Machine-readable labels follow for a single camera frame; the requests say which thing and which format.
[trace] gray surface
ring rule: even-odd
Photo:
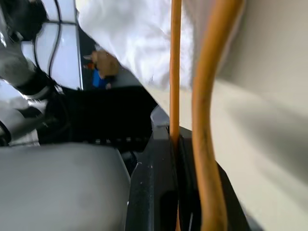
[[[129,176],[112,148],[0,148],[1,231],[121,231]]]

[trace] orange wire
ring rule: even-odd
[[[175,157],[178,153],[180,136],[180,30],[181,0],[171,3],[171,51],[170,51],[170,137]],[[179,208],[176,231],[180,231]]]
[[[192,143],[202,210],[202,231],[226,231],[227,212],[210,129],[218,62],[243,0],[216,0],[203,41],[192,92]]]

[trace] white fabric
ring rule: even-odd
[[[206,2],[208,16],[213,0]],[[199,24],[189,13],[191,3],[184,2],[181,17],[180,86],[185,89],[191,88],[199,54]],[[78,20],[90,37],[142,83],[169,88],[171,0],[90,0]]]

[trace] orange cable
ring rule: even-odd
[[[181,0],[171,3],[171,51],[170,51],[170,137],[175,157],[178,156],[180,136],[180,30]],[[179,207],[176,231],[180,231]]]
[[[226,231],[227,211],[210,129],[210,105],[218,62],[243,0],[216,0],[203,41],[192,92],[192,143],[201,201],[201,231]]]

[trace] blue object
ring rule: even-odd
[[[108,81],[106,79],[101,79],[100,74],[97,69],[94,69],[93,71],[93,82],[92,85],[97,88],[103,88],[106,89],[106,85],[108,84]]]

